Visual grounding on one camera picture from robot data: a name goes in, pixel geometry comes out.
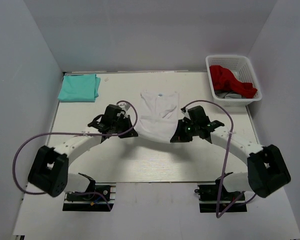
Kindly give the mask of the white t-shirt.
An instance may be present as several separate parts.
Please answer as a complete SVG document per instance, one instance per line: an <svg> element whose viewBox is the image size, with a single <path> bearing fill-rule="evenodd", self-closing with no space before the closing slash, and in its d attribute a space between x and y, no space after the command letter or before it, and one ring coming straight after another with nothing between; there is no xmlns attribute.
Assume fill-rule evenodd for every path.
<svg viewBox="0 0 300 240"><path fill-rule="evenodd" d="M135 130L146 140L169 144L178 125L180 95L143 90Z"/></svg>

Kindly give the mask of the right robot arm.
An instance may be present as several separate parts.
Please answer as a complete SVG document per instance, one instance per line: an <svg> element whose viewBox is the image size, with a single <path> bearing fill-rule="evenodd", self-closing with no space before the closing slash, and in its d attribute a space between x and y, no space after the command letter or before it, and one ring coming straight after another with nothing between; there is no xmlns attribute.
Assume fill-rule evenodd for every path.
<svg viewBox="0 0 300 240"><path fill-rule="evenodd" d="M216 195L226 200L234 192L254 192L266 198L291 182L291 175L280 149L271 144L263 146L253 143L234 132L224 123L210 121L202 106L182 108L184 118L178 120L171 143L189 143L194 137L219 146L247 167L246 172L229 172L216 179Z"/></svg>

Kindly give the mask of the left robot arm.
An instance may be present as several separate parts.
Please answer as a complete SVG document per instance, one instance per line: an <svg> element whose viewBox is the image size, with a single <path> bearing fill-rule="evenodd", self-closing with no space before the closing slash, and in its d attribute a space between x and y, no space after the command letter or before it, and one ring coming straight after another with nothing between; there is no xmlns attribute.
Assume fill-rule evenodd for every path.
<svg viewBox="0 0 300 240"><path fill-rule="evenodd" d="M104 114L95 117L81 133L54 147L39 148L28 175L28 182L51 197L62 192L75 193L89 200L95 196L95 180L83 173L69 173L69 166L90 149L111 137L133 138L134 130L127 111L133 106L119 101L106 107Z"/></svg>

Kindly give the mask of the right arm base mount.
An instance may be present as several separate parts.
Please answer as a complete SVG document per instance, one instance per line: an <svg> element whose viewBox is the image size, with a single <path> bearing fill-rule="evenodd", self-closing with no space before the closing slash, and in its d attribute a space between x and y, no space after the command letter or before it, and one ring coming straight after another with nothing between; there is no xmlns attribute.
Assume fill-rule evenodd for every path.
<svg viewBox="0 0 300 240"><path fill-rule="evenodd" d="M194 190L198 196L200 213L215 213L217 209L217 197L219 186L216 184L201 184ZM221 190L221 197L219 203L219 212L222 212L233 200L240 195L239 191L227 192L224 187ZM245 213L247 207L244 204L245 196L242 195L236 203L230 207L227 213Z"/></svg>

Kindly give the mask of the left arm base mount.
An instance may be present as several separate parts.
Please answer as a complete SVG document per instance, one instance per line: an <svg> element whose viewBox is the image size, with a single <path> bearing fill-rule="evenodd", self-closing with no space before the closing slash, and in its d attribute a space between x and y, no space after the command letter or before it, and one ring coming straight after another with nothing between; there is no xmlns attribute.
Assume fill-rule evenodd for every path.
<svg viewBox="0 0 300 240"><path fill-rule="evenodd" d="M70 173L64 189L64 212L110 212L116 198L115 183L97 183L83 173Z"/></svg>

